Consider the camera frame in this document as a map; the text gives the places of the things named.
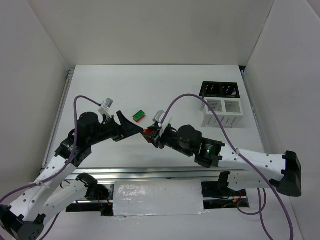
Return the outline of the long red lego plate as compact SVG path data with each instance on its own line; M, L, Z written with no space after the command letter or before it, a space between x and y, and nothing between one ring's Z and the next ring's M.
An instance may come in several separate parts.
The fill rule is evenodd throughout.
M133 120L138 123L140 122L143 118L145 117L145 115L135 115L133 116Z

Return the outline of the red curved lego brick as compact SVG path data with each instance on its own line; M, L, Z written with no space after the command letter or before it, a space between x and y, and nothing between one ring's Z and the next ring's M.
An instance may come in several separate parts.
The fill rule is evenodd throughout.
M144 129L141 133L142 136L146 139L147 142L151 142L154 139L153 130L150 128Z

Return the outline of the long green lego brick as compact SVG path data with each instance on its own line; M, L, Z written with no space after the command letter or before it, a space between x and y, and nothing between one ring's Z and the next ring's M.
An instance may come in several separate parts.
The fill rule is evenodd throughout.
M143 110L139 110L136 114L134 114L133 116L141 116L141 115L146 115L145 112Z

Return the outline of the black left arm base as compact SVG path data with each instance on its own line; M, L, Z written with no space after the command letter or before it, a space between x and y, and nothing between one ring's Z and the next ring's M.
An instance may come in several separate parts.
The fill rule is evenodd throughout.
M89 197L74 201L66 208L67 213L99 213L103 217L114 216L114 184L98 184Z

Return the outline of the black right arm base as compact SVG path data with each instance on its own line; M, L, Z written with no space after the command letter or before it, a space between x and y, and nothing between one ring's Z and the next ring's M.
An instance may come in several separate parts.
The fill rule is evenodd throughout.
M227 180L230 175L230 171L223 171L217 181L201 182L205 210L233 209L238 204L240 208L249 208L246 190L235 191L229 188Z

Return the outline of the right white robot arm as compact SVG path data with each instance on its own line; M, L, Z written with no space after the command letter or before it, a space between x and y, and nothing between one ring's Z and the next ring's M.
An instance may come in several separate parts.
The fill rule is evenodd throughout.
M249 188L272 188L285 196L302 196L302 165L298 155L287 150L283 154L267 154L239 148L230 144L205 138L191 125L179 129L168 125L166 128L154 124L148 127L144 138L157 149L169 147L187 157L194 157L196 164L204 168L234 168L250 171L254 175L241 183L229 171L220 174L221 189L240 191Z

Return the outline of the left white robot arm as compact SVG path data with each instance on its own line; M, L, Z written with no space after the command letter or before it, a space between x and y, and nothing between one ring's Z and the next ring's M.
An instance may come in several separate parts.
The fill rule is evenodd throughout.
M112 139L119 142L143 132L143 128L117 113L99 122L94 112L80 115L76 127L60 144L55 155L38 178L26 191L9 205L0 206L0 225L16 240L35 240L52 217L82 198L97 200L107 198L108 190L97 180L81 173L61 192L56 189L92 153L92 146Z

